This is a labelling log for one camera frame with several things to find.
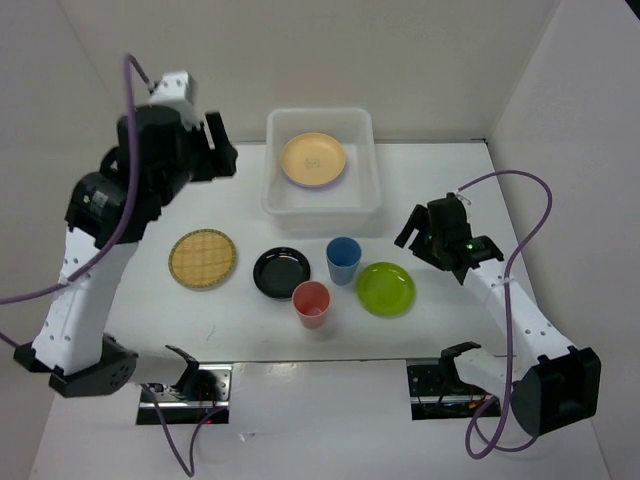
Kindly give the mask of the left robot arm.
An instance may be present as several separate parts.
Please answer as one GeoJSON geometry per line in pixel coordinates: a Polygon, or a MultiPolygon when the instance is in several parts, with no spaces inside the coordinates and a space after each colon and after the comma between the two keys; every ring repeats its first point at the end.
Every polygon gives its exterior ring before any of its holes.
{"type": "Polygon", "coordinates": [[[44,373],[64,398],[115,393],[138,355],[106,333],[122,275],[149,223],[190,182],[236,172],[237,150],[219,112],[188,127],[171,107],[143,105],[117,123],[118,143],[75,185],[65,215],[65,254],[41,332],[14,360],[44,373]]]}

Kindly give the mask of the yellow woven pattern plate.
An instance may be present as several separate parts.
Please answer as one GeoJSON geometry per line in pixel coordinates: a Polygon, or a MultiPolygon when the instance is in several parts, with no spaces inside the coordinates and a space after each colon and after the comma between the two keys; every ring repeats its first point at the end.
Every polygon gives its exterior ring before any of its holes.
{"type": "Polygon", "coordinates": [[[233,272],[237,251],[231,238],[215,229],[198,229],[183,235],[168,256],[172,278],[191,290],[208,290],[233,272]]]}

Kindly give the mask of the purple plastic plate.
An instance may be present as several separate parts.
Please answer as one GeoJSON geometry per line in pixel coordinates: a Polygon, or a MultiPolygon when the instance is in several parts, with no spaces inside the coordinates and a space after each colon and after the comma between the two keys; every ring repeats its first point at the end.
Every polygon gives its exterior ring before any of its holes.
{"type": "Polygon", "coordinates": [[[336,178],[331,181],[320,183],[320,184],[307,184],[307,183],[298,182],[289,178],[288,182],[302,189],[306,189],[310,191],[320,191],[323,189],[330,189],[332,187],[340,185],[342,183],[342,179],[336,178]]]}

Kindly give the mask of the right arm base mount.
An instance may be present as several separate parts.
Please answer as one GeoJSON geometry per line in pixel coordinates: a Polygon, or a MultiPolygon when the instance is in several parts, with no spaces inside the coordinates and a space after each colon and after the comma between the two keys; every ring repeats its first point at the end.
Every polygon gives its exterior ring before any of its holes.
{"type": "Polygon", "coordinates": [[[414,421],[471,418],[490,398],[478,386],[446,381],[437,359],[408,361],[406,374],[414,421]]]}

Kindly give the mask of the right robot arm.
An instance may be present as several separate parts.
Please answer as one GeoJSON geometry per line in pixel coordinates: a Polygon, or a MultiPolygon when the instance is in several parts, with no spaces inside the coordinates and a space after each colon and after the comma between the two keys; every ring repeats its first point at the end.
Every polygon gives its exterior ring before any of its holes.
{"type": "Polygon", "coordinates": [[[442,350],[438,380],[443,389],[459,393],[473,385],[497,396],[532,437],[595,415],[600,358],[552,325],[508,275],[494,241],[473,236],[465,206],[453,193],[416,205],[394,243],[452,273],[512,340],[511,366],[472,341],[442,350]]]}

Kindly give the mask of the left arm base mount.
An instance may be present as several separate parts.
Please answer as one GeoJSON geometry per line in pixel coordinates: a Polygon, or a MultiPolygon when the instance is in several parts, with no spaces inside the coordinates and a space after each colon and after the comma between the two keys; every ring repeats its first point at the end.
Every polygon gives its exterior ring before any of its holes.
{"type": "Polygon", "coordinates": [[[206,420],[207,424],[227,424],[232,373],[231,364],[202,364],[201,381],[188,393],[180,393],[170,385],[148,384],[150,392],[140,394],[135,424],[160,424],[153,398],[168,425],[196,425],[212,411],[215,413],[206,420]]]}

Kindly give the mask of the orange plastic plate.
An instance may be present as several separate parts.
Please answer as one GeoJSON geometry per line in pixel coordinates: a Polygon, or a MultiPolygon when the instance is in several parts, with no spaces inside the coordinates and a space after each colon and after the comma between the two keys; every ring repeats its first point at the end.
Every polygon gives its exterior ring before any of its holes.
{"type": "Polygon", "coordinates": [[[304,133],[287,142],[281,153],[286,177],[304,187],[322,187],[337,180],[346,167],[344,147],[324,133],[304,133]]]}

